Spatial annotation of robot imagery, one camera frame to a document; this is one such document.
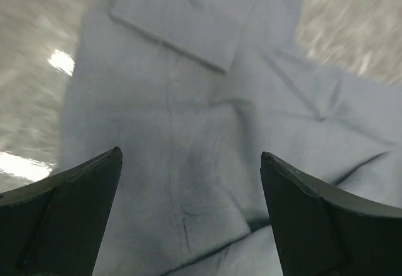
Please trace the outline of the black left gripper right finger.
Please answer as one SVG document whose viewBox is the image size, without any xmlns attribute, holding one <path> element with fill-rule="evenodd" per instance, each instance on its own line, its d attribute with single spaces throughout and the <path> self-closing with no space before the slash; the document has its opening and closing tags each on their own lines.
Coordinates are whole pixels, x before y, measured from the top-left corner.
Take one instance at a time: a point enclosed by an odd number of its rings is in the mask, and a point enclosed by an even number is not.
<svg viewBox="0 0 402 276">
<path fill-rule="evenodd" d="M 356 196 L 269 152 L 261 182 L 284 275 L 401 275 L 401 209 Z"/>
</svg>

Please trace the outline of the grey long sleeve shirt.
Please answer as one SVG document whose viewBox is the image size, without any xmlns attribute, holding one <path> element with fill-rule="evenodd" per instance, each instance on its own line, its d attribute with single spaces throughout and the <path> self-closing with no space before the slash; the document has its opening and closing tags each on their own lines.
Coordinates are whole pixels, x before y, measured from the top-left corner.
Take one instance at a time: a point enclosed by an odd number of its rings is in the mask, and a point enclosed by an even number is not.
<svg viewBox="0 0 402 276">
<path fill-rule="evenodd" d="M 401 205 L 401 88 L 307 59 L 303 0 L 97 0 L 63 170 L 118 146 L 94 275 L 280 275 L 261 154 Z"/>
</svg>

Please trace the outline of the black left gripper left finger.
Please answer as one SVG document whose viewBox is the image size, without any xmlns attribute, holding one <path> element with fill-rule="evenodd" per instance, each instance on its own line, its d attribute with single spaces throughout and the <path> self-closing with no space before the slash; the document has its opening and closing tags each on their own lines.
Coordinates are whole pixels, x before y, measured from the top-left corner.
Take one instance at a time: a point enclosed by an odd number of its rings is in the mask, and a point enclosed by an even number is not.
<svg viewBox="0 0 402 276">
<path fill-rule="evenodd" d="M 121 170 L 114 147 L 1 193 L 1 275 L 91 275 Z"/>
</svg>

